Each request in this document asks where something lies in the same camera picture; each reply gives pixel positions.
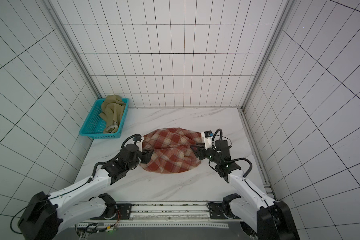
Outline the red plaid skirt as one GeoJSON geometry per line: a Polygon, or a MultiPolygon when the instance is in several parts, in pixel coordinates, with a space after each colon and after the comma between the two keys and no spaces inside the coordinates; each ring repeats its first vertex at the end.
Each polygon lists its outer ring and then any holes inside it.
{"type": "Polygon", "coordinates": [[[190,171],[201,164],[191,149],[202,144],[201,133],[182,128],[154,130],[144,135],[143,152],[150,160],[141,161],[140,166],[148,172],[178,174],[190,171]]]}

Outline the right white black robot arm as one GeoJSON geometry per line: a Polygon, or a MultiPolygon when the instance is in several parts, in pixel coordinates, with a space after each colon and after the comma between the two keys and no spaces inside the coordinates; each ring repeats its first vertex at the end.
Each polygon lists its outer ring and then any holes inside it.
{"type": "Polygon", "coordinates": [[[269,197],[248,179],[253,164],[246,158],[231,159],[226,140],[218,140],[210,148],[192,145],[191,150],[199,160],[214,163],[212,169],[235,189],[221,203],[208,203],[212,218],[240,219],[243,231],[257,240],[300,238],[288,205],[269,197]]]}

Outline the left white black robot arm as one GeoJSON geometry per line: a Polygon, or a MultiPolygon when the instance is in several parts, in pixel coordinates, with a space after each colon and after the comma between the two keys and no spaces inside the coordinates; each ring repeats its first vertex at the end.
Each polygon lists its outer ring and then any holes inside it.
{"type": "Polygon", "coordinates": [[[116,183],[139,164],[151,160],[153,150],[128,144],[107,162],[95,164],[92,174],[62,190],[35,194],[18,221],[26,240],[51,240],[68,227],[91,218],[111,220],[119,215],[116,201],[100,191],[116,183]]]}

